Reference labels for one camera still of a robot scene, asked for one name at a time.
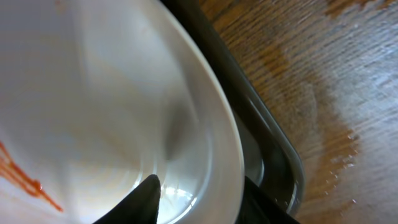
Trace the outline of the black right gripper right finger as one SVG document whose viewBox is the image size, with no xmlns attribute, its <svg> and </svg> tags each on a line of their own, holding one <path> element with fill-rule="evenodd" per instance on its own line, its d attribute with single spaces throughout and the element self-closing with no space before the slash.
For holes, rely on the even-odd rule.
<svg viewBox="0 0 398 224">
<path fill-rule="evenodd" d="M 244 193 L 236 224 L 299 224 L 245 177 Z"/>
</svg>

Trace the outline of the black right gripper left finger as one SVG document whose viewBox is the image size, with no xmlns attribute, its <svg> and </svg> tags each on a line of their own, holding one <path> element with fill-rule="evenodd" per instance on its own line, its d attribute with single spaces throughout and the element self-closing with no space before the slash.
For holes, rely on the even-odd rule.
<svg viewBox="0 0 398 224">
<path fill-rule="evenodd" d="M 161 185 L 151 174 L 94 224 L 156 224 Z"/>
</svg>

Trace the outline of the white plate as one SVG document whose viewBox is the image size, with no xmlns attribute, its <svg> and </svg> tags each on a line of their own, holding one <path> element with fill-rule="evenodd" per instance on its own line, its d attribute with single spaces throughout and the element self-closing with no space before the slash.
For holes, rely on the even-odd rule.
<svg viewBox="0 0 398 224">
<path fill-rule="evenodd" d="M 94 223 L 146 177 L 159 223 L 234 223 L 243 150 L 204 55 L 159 1 L 1 2 L 2 223 Z"/>
</svg>

